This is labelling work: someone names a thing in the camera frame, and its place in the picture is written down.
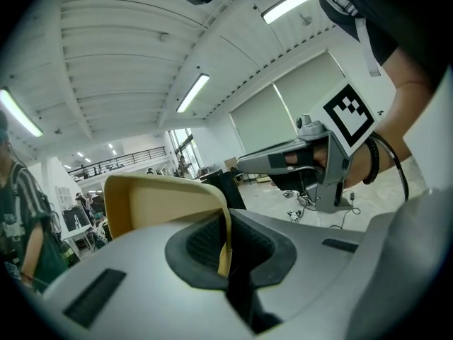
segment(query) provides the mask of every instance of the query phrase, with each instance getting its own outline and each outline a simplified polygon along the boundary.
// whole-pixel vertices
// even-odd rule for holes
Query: black rubber pad
[[[122,271],[104,270],[63,313],[89,328],[125,277]]]
[[[351,252],[351,253],[354,253],[358,247],[357,244],[350,243],[350,242],[344,242],[344,241],[340,241],[338,239],[333,239],[333,238],[328,238],[328,239],[323,240],[322,244],[324,244],[325,246],[328,246],[328,247],[332,247],[335,249],[339,249],[341,251],[347,251],[347,252]]]

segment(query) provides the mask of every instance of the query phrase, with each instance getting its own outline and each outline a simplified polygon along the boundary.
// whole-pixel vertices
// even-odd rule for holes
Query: ceiling
[[[260,14],[278,1],[37,0],[0,60],[0,86],[44,131],[31,137],[12,120],[15,146],[29,157],[75,153],[204,125],[250,78],[333,27],[317,0],[268,25]],[[200,73],[211,79],[177,113]]]

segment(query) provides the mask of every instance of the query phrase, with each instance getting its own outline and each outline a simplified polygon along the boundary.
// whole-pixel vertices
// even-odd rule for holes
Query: striped shirt
[[[35,179],[24,166],[14,163],[6,185],[0,188],[0,251],[19,269],[23,264],[31,232],[39,222],[44,240],[35,278],[50,283],[66,269],[66,265],[50,234],[50,214]]]

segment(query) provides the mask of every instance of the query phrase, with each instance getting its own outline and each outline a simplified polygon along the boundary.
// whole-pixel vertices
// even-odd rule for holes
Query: railing
[[[165,147],[161,146],[155,149],[135,152],[134,154],[123,155],[114,159],[97,162],[96,164],[87,166],[82,165],[81,168],[68,171],[68,173],[74,181],[79,181],[81,179],[88,179],[110,171],[118,170],[125,166],[139,164],[140,162],[146,162],[164,156],[166,156]]]

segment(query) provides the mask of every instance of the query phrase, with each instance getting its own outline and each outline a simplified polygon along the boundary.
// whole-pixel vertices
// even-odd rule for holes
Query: hand
[[[326,167],[327,165],[327,147],[317,147],[313,153],[314,161]],[[287,154],[286,162],[291,165],[297,164],[296,154]],[[352,156],[351,168],[345,180],[345,188],[350,188],[365,179],[371,171],[371,153],[367,145],[363,144]]]

